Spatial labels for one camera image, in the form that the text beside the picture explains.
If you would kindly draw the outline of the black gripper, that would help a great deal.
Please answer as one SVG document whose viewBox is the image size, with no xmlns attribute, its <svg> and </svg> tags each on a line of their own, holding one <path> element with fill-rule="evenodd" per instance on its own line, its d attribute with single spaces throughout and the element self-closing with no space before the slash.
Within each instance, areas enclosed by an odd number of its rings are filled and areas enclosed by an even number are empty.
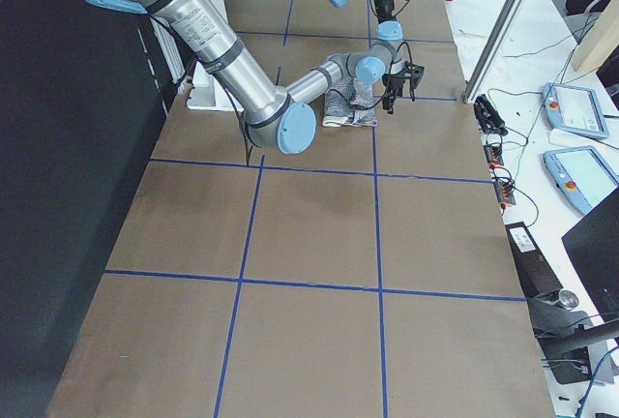
<svg viewBox="0 0 619 418">
<path fill-rule="evenodd" d="M 378 21 L 396 20 L 395 0 L 374 0 L 374 11 Z"/>
<path fill-rule="evenodd" d="M 403 94 L 403 86 L 408 83 L 404 79 L 405 63 L 402 63 L 402 68 L 397 73 L 386 74 L 382 77 L 382 82 L 385 86 L 381 103 L 382 108 L 388 113 L 393 114 L 395 111 L 395 102 L 398 97 Z"/>
</svg>

